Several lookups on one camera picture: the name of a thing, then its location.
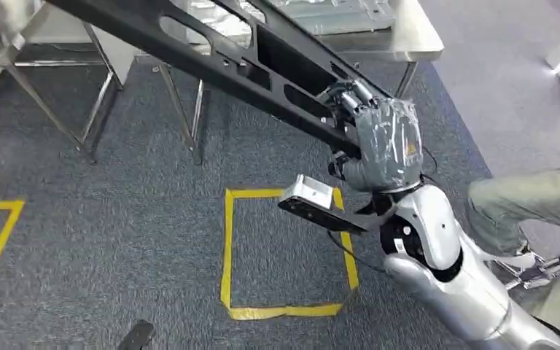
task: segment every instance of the robotic hand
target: robotic hand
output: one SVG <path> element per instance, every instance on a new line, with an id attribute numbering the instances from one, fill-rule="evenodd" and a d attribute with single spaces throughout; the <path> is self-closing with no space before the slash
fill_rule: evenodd
<path id="1" fill-rule="evenodd" d="M 372 96 L 360 81 L 340 100 L 354 119 L 362 153 L 342 174 L 363 192 L 397 193 L 420 183 L 423 154 L 415 106 L 409 101 Z"/>

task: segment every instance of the rectangular cutout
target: rectangular cutout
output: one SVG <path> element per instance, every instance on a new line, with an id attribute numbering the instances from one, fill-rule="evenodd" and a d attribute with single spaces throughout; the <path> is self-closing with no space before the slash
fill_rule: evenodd
<path id="1" fill-rule="evenodd" d="M 326 106 L 320 104 L 314 98 L 302 93 L 291 85 L 284 86 L 284 95 L 287 97 L 289 102 L 314 115 L 315 117 L 332 117 L 332 112 Z"/>
<path id="2" fill-rule="evenodd" d="M 259 62 L 313 96 L 336 81 L 333 75 L 261 26 L 257 28 L 257 46 Z"/>

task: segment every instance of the metal bar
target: metal bar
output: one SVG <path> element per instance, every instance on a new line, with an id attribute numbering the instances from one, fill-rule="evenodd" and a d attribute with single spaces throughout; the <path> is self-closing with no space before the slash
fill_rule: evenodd
<path id="1" fill-rule="evenodd" d="M 98 36 L 96 35 L 95 31 L 93 31 L 93 28 L 91 27 L 91 24 L 89 24 L 87 22 L 83 22 L 82 26 L 85 27 L 85 30 L 87 31 L 87 35 L 89 36 L 89 39 L 91 39 L 93 44 L 98 49 L 98 53 L 100 53 L 100 56 L 102 57 L 102 61 L 106 65 L 106 68 L 114 74 L 115 78 L 117 78 L 117 80 L 116 80 L 117 89 L 122 90 L 123 85 L 121 84 L 121 81 L 119 80 L 119 76 L 117 75 L 117 72 L 114 70 L 114 67 L 110 63 L 110 60 L 108 59 L 108 56 L 104 52 L 104 49 L 102 48 L 102 43 L 100 43 L 100 39 L 98 39 Z"/>
<path id="2" fill-rule="evenodd" d="M 234 0 L 212 0 L 247 23 L 248 47 L 241 47 L 170 0 L 48 0 L 87 23 L 141 48 L 206 84 L 261 109 L 323 142 L 360 158 L 356 139 L 343 128 L 321 122 L 336 111 L 316 96 L 336 82 L 360 79 L 376 95 L 390 96 L 323 45 L 269 0 L 250 3 L 265 15 L 262 22 Z M 160 19 L 175 20 L 208 39 L 211 55 L 203 56 L 188 43 L 165 33 Z"/>
<path id="3" fill-rule="evenodd" d="M 160 64 L 160 73 L 162 74 L 162 78 L 164 79 L 164 83 L 166 84 L 166 89 L 168 90 L 168 94 L 171 96 L 171 101 L 173 102 L 173 108 L 175 108 L 175 112 L 178 114 L 179 119 L 179 131 L 181 132 L 182 138 L 186 147 L 192 153 L 194 157 L 194 161 L 196 164 L 201 164 L 203 160 L 201 159 L 200 154 L 198 153 L 196 143 L 192 137 L 192 133 L 190 132 L 190 125 L 187 122 L 187 117 L 185 114 L 185 110 L 183 108 L 183 103 L 181 98 L 179 97 L 179 93 L 175 88 L 175 84 L 173 82 L 173 78 L 171 77 L 171 72 L 168 71 L 168 65 L 166 63 Z"/>
<path id="4" fill-rule="evenodd" d="M 196 102 L 194 104 L 194 117 L 192 118 L 192 139 L 196 144 L 198 140 L 198 126 L 201 119 L 201 111 L 203 110 L 203 96 L 205 94 L 205 82 L 198 80 L 198 91 L 196 93 Z"/>
<path id="5" fill-rule="evenodd" d="M 93 104 L 93 107 L 91 108 L 91 112 L 89 113 L 89 118 L 87 119 L 87 124 L 85 125 L 85 128 L 82 130 L 82 134 L 78 139 L 81 143 L 85 143 L 85 141 L 87 141 L 87 136 L 89 136 L 89 131 L 93 126 L 93 122 L 96 120 L 96 116 L 98 115 L 98 111 L 100 110 L 102 101 L 104 100 L 104 96 L 106 95 L 106 92 L 108 90 L 108 87 L 110 86 L 113 77 L 114 74 L 112 73 L 112 71 L 109 71 L 108 74 L 106 75 L 106 80 L 104 80 L 104 84 L 100 89 L 98 98 L 96 99 L 96 102 Z"/>
<path id="6" fill-rule="evenodd" d="M 417 69 L 417 62 L 407 63 L 407 68 L 405 69 L 405 73 L 402 75 L 402 79 L 400 80 L 400 84 L 398 85 L 398 90 L 396 90 L 397 98 L 402 98 L 407 92 L 407 88 L 409 84 L 411 84 L 411 80 L 413 80 L 413 76 L 415 75 L 416 69 Z"/>
<path id="7" fill-rule="evenodd" d="M 78 141 L 74 133 L 72 133 L 71 130 L 61 122 L 61 120 L 56 116 L 55 113 L 53 113 L 50 107 L 37 93 L 37 90 L 25 77 L 25 75 L 22 74 L 22 72 L 20 72 L 13 64 L 6 66 L 5 69 L 7 69 L 12 77 L 14 77 L 16 82 L 18 82 L 18 84 L 30 95 L 30 97 L 35 100 L 38 106 L 44 111 L 44 113 L 46 113 L 48 118 L 52 120 L 53 123 L 55 123 L 57 129 L 59 129 L 59 131 L 63 133 L 72 144 L 74 144 L 76 150 L 80 152 L 90 163 L 95 163 L 96 160 L 93 159 L 91 154 L 85 149 L 85 146 L 80 141 Z"/>
<path id="8" fill-rule="evenodd" d="M 99 66 L 103 65 L 103 61 L 88 60 L 88 61 L 75 61 L 75 60 L 37 60 L 37 61 L 23 61 L 14 63 L 17 67 L 78 67 L 78 66 Z"/>

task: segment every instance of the gray carpet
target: gray carpet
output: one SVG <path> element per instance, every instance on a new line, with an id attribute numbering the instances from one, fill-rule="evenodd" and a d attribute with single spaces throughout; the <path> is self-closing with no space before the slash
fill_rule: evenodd
<path id="1" fill-rule="evenodd" d="M 361 63 L 388 88 L 403 70 Z M 103 78 L 86 69 L 29 74 L 74 124 Z M 175 75 L 191 106 L 195 80 Z M 212 90 L 201 136 L 204 164 L 194 166 L 160 75 L 134 66 L 98 144 L 98 164 L 89 166 L 4 79 L 0 199 L 25 198 L 26 204 L 0 259 L 0 346 L 113 346 L 143 318 L 156 326 L 153 344 L 170 349 L 463 347 L 387 276 L 358 266 L 359 287 L 349 296 L 342 254 L 324 231 L 288 217 L 268 199 L 235 204 L 233 305 L 346 300 L 345 307 L 334 317 L 228 317 L 219 301 L 226 187 L 285 187 L 303 173 L 340 186 L 350 209 L 366 203 L 326 175 L 323 143 Z M 63 98 L 68 91 L 70 101 Z M 489 170 L 431 65 L 420 65 L 410 95 L 424 143 L 439 162 L 434 177 L 463 220 L 468 183 Z M 360 257 L 381 264 L 378 237 L 353 238 L 353 244 Z"/>

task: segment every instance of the table leg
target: table leg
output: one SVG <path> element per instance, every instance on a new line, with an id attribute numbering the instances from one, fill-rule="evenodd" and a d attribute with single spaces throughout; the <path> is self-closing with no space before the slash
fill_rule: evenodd
<path id="1" fill-rule="evenodd" d="M 196 92 L 196 103 L 194 105 L 194 118 L 192 120 L 192 139 L 195 144 L 198 142 L 198 126 L 201 121 L 201 111 L 203 109 L 203 96 L 205 94 L 205 83 L 198 80 L 198 91 Z"/>
<path id="2" fill-rule="evenodd" d="M 25 75 L 21 71 L 19 71 L 13 64 L 10 64 L 5 68 L 12 75 L 12 77 L 14 77 L 16 82 L 32 97 L 33 100 L 35 100 L 37 105 L 44 111 L 44 113 L 46 113 L 48 118 L 52 120 L 53 123 L 55 123 L 57 129 L 59 129 L 59 131 L 63 133 L 71 143 L 74 144 L 76 150 L 80 152 L 90 163 L 95 163 L 96 160 L 93 159 L 93 156 L 91 156 L 91 154 L 85 149 L 85 146 L 80 143 L 80 141 L 78 141 L 74 133 L 72 133 L 71 130 L 61 122 L 61 120 L 50 109 L 46 102 L 44 102 L 42 97 L 37 93 L 37 90 L 35 90 L 33 85 L 25 77 Z"/>
<path id="3" fill-rule="evenodd" d="M 98 39 L 98 36 L 96 35 L 95 31 L 93 31 L 93 28 L 91 27 L 91 24 L 83 22 L 82 26 L 85 27 L 85 30 L 87 31 L 87 35 L 89 36 L 89 39 L 91 39 L 93 44 L 96 46 L 96 49 L 98 49 L 98 53 L 100 53 L 100 56 L 102 57 L 102 61 L 104 62 L 104 65 L 106 66 L 106 68 L 109 71 L 112 72 L 112 74 L 114 76 L 114 82 L 117 84 L 117 89 L 122 90 L 123 85 L 121 84 L 121 81 L 119 81 L 119 77 L 117 76 L 117 72 L 114 71 L 114 68 L 113 68 L 112 64 L 110 63 L 110 61 L 108 59 L 108 56 L 106 56 L 106 53 L 104 52 L 104 49 L 102 48 L 102 43 L 100 43 L 100 39 Z"/>
<path id="4" fill-rule="evenodd" d="M 400 80 L 400 84 L 398 85 L 398 90 L 396 90 L 396 97 L 402 98 L 406 91 L 407 87 L 413 80 L 413 75 L 415 75 L 415 70 L 417 69 L 417 62 L 409 62 L 407 63 L 407 68 L 405 69 L 405 73 L 402 75 L 402 79 Z"/>
<path id="5" fill-rule="evenodd" d="M 160 73 L 162 74 L 162 78 L 164 79 L 164 83 L 166 84 L 166 89 L 168 90 L 168 94 L 171 96 L 171 101 L 173 102 L 173 108 L 175 108 L 175 112 L 179 116 L 179 130 L 181 131 L 183 141 L 186 144 L 186 147 L 192 153 L 194 157 L 194 161 L 197 165 L 200 165 L 203 160 L 201 159 L 201 155 L 198 152 L 198 148 L 196 147 L 195 139 L 193 135 L 195 135 L 192 131 L 190 131 L 190 125 L 187 122 L 187 117 L 185 114 L 185 110 L 183 108 L 183 103 L 181 98 L 179 97 L 179 93 L 175 88 L 175 84 L 173 82 L 173 78 L 171 77 L 171 72 L 168 71 L 168 65 L 164 62 L 160 63 Z M 196 98 L 197 105 L 199 105 L 199 98 Z M 200 114 L 201 108 L 195 109 L 198 110 L 198 114 Z M 194 118 L 195 127 L 198 129 L 198 118 L 195 115 Z"/>

